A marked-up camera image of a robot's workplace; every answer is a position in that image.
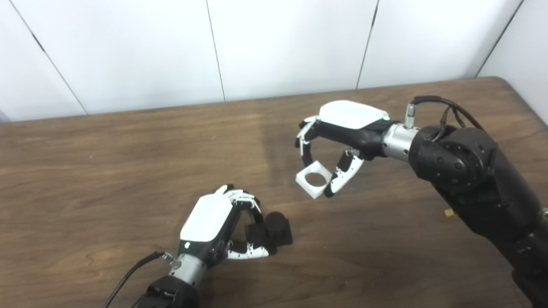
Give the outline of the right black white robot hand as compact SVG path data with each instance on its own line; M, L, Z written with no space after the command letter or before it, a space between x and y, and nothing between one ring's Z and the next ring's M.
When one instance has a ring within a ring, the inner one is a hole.
M386 111L350 100L335 100L299 124L294 146L299 149L306 167L313 164L311 142L316 138L348 147L323 189L323 195L331 198L357 174L366 160L387 156L382 137L393 124Z

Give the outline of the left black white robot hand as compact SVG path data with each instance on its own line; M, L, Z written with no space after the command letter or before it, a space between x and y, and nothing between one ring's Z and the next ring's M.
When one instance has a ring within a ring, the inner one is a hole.
M259 199L246 190L235 189L233 184L201 196L180 230L178 256L195 257L211 269L226 259L276 255L274 247L231 239L244 212L249 212L254 222L264 222Z

